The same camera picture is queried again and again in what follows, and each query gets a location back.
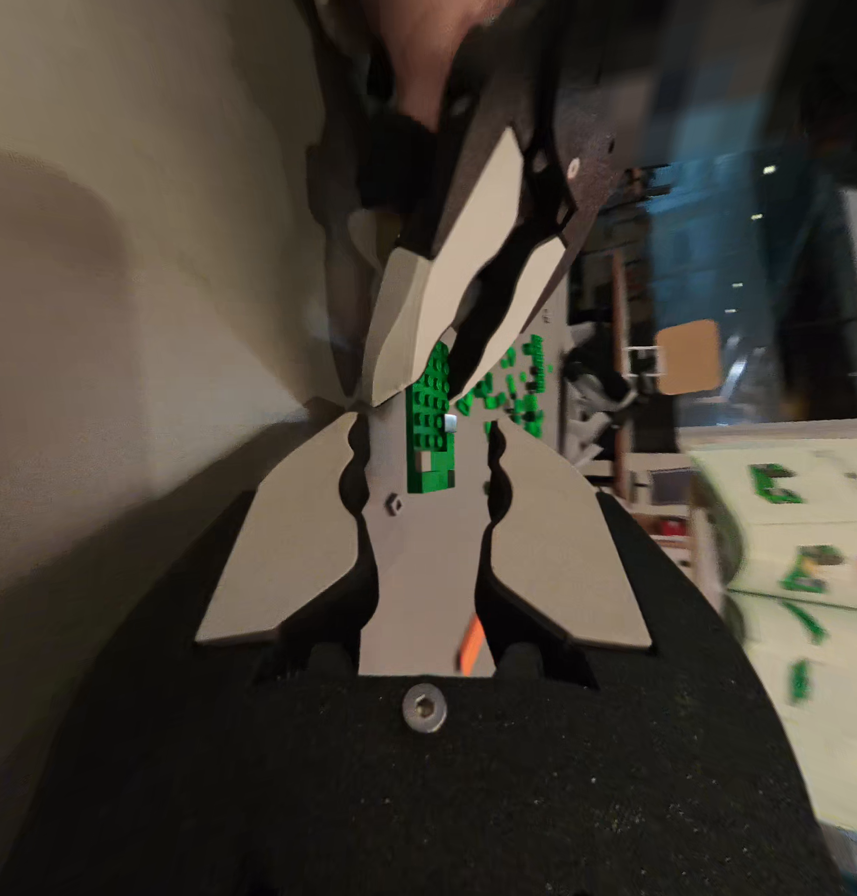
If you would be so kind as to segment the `person's left hand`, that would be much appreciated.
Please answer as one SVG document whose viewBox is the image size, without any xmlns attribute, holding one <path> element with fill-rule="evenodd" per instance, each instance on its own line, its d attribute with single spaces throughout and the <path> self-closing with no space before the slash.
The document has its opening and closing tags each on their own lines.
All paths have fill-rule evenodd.
<svg viewBox="0 0 857 896">
<path fill-rule="evenodd" d="M 507 1 L 380 1 L 370 13 L 388 51 L 397 107 L 435 133 L 445 86 L 469 32 L 496 18 Z"/>
</svg>

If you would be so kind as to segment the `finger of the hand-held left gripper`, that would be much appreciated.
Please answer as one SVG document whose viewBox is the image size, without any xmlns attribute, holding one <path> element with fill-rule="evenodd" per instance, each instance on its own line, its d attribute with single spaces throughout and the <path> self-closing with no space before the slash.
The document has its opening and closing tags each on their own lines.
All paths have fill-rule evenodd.
<svg viewBox="0 0 857 896">
<path fill-rule="evenodd" d="M 506 127 L 432 260 L 395 248 L 367 333 L 360 399 L 376 408 L 423 373 L 473 279 L 501 250 L 519 211 L 524 157 Z"/>
<path fill-rule="evenodd" d="M 449 356 L 453 398 L 465 395 L 512 346 L 536 314 L 565 252 L 560 238 L 535 245 L 527 238 L 510 238 L 482 270 Z"/>
</svg>

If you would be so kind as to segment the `green lego base plate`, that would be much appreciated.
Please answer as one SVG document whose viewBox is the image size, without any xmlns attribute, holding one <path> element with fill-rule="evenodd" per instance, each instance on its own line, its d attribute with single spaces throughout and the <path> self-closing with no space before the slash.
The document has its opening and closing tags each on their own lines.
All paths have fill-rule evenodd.
<svg viewBox="0 0 857 896">
<path fill-rule="evenodd" d="M 456 432 L 448 427 L 448 418 L 457 418 L 450 410 L 449 349 L 436 342 L 422 375 L 404 394 L 407 461 L 407 491 L 426 495 L 456 485 Z M 414 469 L 414 454 L 434 453 L 433 471 L 420 475 Z"/>
</svg>

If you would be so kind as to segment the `small tablet screen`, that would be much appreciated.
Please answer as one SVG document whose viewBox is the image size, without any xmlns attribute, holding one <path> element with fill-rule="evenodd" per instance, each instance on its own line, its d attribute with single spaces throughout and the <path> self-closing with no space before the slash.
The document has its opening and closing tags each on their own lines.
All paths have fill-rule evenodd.
<svg viewBox="0 0 857 896">
<path fill-rule="evenodd" d="M 692 467 L 652 469 L 648 473 L 648 499 L 655 507 L 688 505 L 691 499 Z"/>
</svg>

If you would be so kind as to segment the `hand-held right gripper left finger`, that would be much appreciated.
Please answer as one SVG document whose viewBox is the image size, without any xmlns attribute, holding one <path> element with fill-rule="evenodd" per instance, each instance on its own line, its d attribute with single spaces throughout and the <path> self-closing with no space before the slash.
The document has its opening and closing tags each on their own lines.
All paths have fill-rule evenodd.
<svg viewBox="0 0 857 896">
<path fill-rule="evenodd" d="M 279 674 L 323 664 L 358 673 L 378 608 L 364 517 L 369 427 L 346 412 L 283 458 L 255 490 L 196 643 L 266 645 Z"/>
</svg>

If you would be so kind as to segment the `pile of loose lego pieces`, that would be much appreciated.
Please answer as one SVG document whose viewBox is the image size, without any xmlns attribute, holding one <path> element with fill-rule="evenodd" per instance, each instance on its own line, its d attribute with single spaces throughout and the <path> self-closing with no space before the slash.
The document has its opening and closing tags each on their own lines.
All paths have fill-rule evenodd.
<svg viewBox="0 0 857 896">
<path fill-rule="evenodd" d="M 547 365 L 546 391 L 530 388 L 531 357 L 524 352 L 531 335 L 544 339 Z M 458 396 L 453 408 L 464 419 L 478 421 L 485 431 L 490 421 L 507 418 L 525 432 L 557 448 L 560 421 L 560 361 L 566 335 L 562 308 L 552 304 L 542 308 L 472 387 Z"/>
</svg>

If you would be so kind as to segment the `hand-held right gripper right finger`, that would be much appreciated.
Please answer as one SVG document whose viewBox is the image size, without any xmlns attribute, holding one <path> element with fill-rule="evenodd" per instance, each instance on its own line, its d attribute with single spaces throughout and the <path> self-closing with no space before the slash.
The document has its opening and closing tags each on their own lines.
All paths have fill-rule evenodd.
<svg viewBox="0 0 857 896">
<path fill-rule="evenodd" d="M 648 653 L 653 638 L 598 492 L 508 419 L 488 442 L 490 520 L 475 611 L 496 671 L 527 645 L 545 673 L 587 673 L 586 651 Z"/>
</svg>

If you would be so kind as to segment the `tan chair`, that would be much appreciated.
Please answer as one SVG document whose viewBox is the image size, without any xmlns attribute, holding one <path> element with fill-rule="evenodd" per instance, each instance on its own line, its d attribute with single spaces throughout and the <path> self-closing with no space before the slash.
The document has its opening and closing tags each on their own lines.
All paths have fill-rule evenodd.
<svg viewBox="0 0 857 896">
<path fill-rule="evenodd" d="M 722 386 L 722 343 L 716 321 L 703 319 L 659 330 L 654 345 L 660 393 L 682 396 Z"/>
</svg>

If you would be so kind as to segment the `orange lego brick separator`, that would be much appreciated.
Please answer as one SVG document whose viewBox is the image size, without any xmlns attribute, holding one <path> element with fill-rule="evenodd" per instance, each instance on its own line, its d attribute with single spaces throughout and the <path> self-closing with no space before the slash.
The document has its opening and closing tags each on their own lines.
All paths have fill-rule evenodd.
<svg viewBox="0 0 857 896">
<path fill-rule="evenodd" d="M 485 640 L 479 617 L 473 613 L 457 649 L 457 670 L 462 676 L 467 678 L 472 676 Z"/>
</svg>

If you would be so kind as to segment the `lego instruction booklet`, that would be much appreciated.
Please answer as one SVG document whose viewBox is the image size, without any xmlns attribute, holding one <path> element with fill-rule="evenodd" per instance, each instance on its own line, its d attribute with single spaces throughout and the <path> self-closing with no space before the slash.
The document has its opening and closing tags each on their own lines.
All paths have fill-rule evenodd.
<svg viewBox="0 0 857 896">
<path fill-rule="evenodd" d="M 857 438 L 714 442 L 688 457 L 728 627 L 815 816 L 857 833 Z"/>
</svg>

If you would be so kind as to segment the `black and white tool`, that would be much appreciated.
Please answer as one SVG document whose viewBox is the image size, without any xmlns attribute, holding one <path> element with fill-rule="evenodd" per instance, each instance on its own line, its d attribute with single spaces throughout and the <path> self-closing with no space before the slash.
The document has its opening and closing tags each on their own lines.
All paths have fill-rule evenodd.
<svg viewBox="0 0 857 896">
<path fill-rule="evenodd" d="M 564 428 L 561 452 L 575 468 L 603 453 L 602 437 L 623 423 L 637 398 L 636 388 L 617 369 L 611 335 L 584 321 L 569 327 L 572 347 L 561 364 Z"/>
</svg>

